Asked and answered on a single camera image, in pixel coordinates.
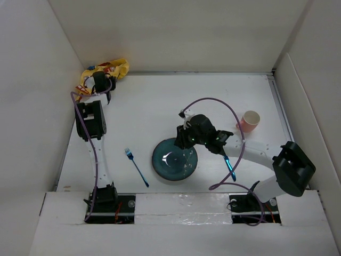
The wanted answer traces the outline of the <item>yellow car print cloth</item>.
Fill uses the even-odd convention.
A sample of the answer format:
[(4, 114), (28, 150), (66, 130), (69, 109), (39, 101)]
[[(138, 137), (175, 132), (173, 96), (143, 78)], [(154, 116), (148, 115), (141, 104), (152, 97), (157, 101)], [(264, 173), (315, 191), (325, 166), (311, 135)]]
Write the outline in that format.
[(80, 94), (76, 98), (77, 102), (81, 101), (83, 98), (82, 95), (91, 95), (98, 92), (95, 89), (95, 81), (93, 78), (93, 74), (98, 71), (104, 72), (107, 78), (115, 77), (118, 81), (123, 79), (129, 72), (129, 63), (126, 59), (117, 59), (85, 69), (81, 74), (79, 85), (76, 86), (76, 91)]

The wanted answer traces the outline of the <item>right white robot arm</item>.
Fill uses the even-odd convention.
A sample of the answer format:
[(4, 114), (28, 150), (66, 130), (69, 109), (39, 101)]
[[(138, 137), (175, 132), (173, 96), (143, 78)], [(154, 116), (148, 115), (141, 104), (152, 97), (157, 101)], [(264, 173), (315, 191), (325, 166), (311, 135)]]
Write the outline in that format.
[(265, 202), (283, 194), (301, 197), (316, 171), (312, 161), (295, 142), (271, 147), (261, 142), (235, 138), (232, 132), (217, 130), (203, 114), (185, 111), (179, 116), (184, 123), (177, 127), (177, 147), (189, 149), (203, 145), (213, 154), (241, 156), (274, 172), (270, 178), (257, 182), (253, 193), (246, 197), (246, 203), (252, 210), (259, 210)]

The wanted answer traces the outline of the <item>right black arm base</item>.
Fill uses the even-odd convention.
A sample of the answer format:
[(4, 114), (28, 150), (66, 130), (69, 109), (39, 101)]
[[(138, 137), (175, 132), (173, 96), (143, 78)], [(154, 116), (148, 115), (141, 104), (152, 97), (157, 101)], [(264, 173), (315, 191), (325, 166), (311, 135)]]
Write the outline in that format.
[(245, 223), (247, 225), (255, 225), (259, 221), (261, 223), (278, 223), (281, 224), (279, 209), (276, 198), (260, 204), (251, 192), (247, 193), (231, 193), (229, 202), (226, 206), (232, 213), (232, 223)]

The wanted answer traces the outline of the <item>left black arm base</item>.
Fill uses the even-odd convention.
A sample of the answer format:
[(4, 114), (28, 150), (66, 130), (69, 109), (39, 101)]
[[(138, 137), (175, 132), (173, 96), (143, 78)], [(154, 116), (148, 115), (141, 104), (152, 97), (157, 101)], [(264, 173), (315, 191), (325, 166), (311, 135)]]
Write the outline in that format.
[(119, 194), (117, 204), (114, 206), (104, 203), (95, 205), (90, 214), (91, 202), (84, 200), (87, 204), (85, 222), (88, 224), (134, 224), (135, 222), (135, 194)]

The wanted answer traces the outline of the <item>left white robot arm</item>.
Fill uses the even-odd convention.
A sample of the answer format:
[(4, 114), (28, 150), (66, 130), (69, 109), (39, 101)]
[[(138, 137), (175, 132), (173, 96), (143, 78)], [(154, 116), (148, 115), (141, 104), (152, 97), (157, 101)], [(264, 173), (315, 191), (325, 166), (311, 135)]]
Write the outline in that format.
[(91, 94), (84, 102), (75, 103), (76, 130), (88, 147), (95, 182), (91, 196), (84, 202), (90, 207), (90, 214), (108, 213), (118, 207), (119, 199), (104, 153), (107, 124), (103, 108), (111, 101), (116, 78), (103, 71), (96, 71), (89, 80), (93, 82)]

